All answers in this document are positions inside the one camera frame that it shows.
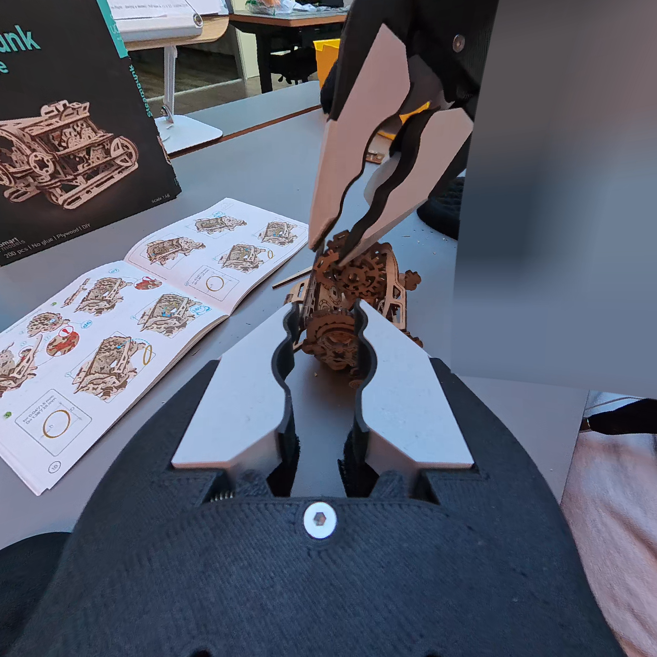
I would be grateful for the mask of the black model kit box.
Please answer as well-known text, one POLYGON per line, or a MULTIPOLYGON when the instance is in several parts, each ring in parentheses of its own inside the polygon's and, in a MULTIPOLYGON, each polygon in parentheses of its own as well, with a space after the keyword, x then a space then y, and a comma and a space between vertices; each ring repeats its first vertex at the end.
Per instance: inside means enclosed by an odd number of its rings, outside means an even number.
POLYGON ((181 189, 106 1, 1 2, 1 265, 181 189))

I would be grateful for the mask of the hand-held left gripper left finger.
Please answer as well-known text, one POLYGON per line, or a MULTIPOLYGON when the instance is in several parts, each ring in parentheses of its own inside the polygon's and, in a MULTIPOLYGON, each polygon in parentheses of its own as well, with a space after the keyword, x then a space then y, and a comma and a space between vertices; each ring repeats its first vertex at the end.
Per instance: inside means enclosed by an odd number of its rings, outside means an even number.
POLYGON ((171 464, 218 468, 231 481, 261 472, 277 497, 288 497, 300 455, 291 391, 300 302, 285 304, 228 349, 201 397, 171 464))

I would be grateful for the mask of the yellow plastic storage bin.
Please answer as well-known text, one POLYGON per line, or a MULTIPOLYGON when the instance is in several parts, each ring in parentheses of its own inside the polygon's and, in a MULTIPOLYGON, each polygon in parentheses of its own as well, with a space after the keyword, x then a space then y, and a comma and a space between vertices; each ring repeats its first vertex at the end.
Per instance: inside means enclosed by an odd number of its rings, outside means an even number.
MULTIPOLYGON (((338 60, 340 39, 336 38, 314 41, 314 47, 320 85, 320 104, 323 112, 328 114, 333 102, 334 69, 338 60)), ((379 130, 379 133, 382 136, 392 139, 396 136, 406 120, 415 114, 428 110, 429 108, 430 103, 427 102, 412 112, 394 116, 383 125, 379 130)))

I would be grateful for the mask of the illustrated instruction booklet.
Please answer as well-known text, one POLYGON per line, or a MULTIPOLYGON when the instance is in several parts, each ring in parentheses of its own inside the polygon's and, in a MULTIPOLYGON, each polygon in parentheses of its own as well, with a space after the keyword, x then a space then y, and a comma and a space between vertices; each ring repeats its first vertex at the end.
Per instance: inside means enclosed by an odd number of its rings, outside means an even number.
POLYGON ((78 277, 1 333, 1 458, 51 489, 307 241, 307 225, 226 198, 78 277))

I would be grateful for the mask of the black office chair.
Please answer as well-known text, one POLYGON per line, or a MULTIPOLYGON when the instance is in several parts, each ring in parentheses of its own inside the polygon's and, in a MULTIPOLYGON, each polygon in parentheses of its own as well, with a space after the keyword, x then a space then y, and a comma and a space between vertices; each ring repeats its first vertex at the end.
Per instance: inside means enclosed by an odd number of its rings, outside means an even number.
POLYGON ((279 76, 278 81, 285 79, 287 84, 306 83, 317 71, 315 49, 311 47, 271 54, 269 64, 271 73, 279 76))

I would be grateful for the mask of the thin wooden stick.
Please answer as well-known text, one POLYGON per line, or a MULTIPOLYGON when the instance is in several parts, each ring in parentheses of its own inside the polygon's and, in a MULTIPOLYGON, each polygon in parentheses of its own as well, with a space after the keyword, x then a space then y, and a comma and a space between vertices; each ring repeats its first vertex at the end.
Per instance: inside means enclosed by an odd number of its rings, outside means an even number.
POLYGON ((297 281, 298 279, 305 278, 306 276, 310 275, 310 273, 313 271, 313 266, 306 267, 302 269, 301 271, 290 275, 280 281, 277 281, 272 285, 272 289, 280 288, 282 286, 285 286, 287 284, 293 283, 294 281, 297 281))

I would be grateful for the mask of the wooden mechanical model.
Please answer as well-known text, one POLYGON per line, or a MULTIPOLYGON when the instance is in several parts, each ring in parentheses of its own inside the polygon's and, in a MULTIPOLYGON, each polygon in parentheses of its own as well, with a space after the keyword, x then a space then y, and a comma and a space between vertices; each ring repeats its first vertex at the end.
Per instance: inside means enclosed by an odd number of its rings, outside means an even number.
POLYGON ((349 385, 357 389, 363 377, 357 366, 359 340, 353 305, 367 301, 412 341, 407 330, 407 291, 421 283, 417 272, 400 273, 389 243, 376 242, 345 266, 338 266, 340 251, 349 231, 334 235, 315 259, 310 275, 296 284, 285 302, 301 301, 299 333, 295 349, 301 349, 333 371, 349 373, 349 385))

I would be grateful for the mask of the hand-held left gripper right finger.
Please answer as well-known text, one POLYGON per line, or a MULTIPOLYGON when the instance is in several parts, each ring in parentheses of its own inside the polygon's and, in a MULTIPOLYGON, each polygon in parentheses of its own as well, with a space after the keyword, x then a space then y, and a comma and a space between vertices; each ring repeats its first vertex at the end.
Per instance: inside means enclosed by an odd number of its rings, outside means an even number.
POLYGON ((353 312, 359 339, 353 427, 339 461, 348 497, 367 497, 384 472, 413 490, 421 472, 467 471, 473 457, 430 357, 363 300, 353 312))

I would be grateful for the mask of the person's black trousers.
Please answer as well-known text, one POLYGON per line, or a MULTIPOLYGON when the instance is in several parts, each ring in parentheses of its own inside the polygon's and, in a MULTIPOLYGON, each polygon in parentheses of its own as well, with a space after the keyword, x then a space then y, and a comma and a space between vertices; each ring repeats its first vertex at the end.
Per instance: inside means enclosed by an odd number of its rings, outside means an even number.
POLYGON ((52 580, 69 532, 43 533, 1 550, 1 655, 21 635, 52 580))

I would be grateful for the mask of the white desk stand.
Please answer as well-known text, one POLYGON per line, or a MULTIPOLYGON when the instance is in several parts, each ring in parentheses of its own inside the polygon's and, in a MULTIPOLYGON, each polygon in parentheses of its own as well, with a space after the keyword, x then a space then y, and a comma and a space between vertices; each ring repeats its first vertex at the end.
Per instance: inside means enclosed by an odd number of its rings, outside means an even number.
POLYGON ((222 131, 175 115, 177 47, 216 41, 227 29, 229 10, 223 1, 109 1, 115 32, 128 51, 164 49, 164 99, 155 120, 169 155, 214 142, 222 131))

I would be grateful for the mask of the plywood parts sheet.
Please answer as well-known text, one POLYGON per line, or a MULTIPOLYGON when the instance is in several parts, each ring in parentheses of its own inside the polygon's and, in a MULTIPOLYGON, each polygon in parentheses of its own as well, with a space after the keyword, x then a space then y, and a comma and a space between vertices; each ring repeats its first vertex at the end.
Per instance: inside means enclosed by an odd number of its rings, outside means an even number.
POLYGON ((386 160, 395 136, 396 133, 387 128, 377 131, 367 147, 366 161, 379 165, 386 160))

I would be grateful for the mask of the person's white shirt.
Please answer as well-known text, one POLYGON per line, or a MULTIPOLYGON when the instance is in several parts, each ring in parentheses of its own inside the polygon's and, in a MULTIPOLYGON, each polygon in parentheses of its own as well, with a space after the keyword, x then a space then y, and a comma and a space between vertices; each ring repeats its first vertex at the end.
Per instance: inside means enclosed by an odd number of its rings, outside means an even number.
POLYGON ((561 508, 621 647, 655 656, 655 400, 589 392, 561 508))

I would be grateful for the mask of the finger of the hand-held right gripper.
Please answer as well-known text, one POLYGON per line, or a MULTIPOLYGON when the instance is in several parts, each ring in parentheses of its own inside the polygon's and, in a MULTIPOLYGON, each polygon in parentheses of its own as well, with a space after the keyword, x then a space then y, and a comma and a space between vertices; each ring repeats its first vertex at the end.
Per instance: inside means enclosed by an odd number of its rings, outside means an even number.
POLYGON ((340 251, 348 262, 417 209, 470 137, 473 122, 462 108, 426 111, 404 126, 398 151, 373 173, 365 187, 369 210, 349 232, 340 251))
POLYGON ((309 248, 316 250, 340 217, 349 185, 359 177, 378 127, 401 108, 410 89, 406 47, 382 24, 337 119, 324 128, 309 216, 309 248))

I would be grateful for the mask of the black honeycomb wrist rest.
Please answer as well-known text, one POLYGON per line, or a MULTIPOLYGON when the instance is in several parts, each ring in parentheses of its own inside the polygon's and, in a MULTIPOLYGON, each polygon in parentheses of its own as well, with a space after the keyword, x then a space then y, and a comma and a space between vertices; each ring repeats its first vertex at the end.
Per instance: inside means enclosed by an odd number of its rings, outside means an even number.
POLYGON ((419 219, 426 225, 456 241, 459 237, 464 180, 464 177, 456 177, 441 192, 436 187, 428 200, 416 210, 419 219))

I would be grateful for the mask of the brown wooden table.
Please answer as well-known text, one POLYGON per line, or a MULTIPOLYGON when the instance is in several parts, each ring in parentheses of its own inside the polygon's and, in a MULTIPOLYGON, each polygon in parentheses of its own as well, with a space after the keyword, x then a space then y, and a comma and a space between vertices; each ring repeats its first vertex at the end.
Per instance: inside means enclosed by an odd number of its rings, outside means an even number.
POLYGON ((314 41, 340 37, 347 10, 304 12, 268 16, 235 11, 230 23, 245 34, 256 38, 259 81, 262 93, 273 90, 269 59, 271 54, 283 54, 297 48, 314 48, 314 41))

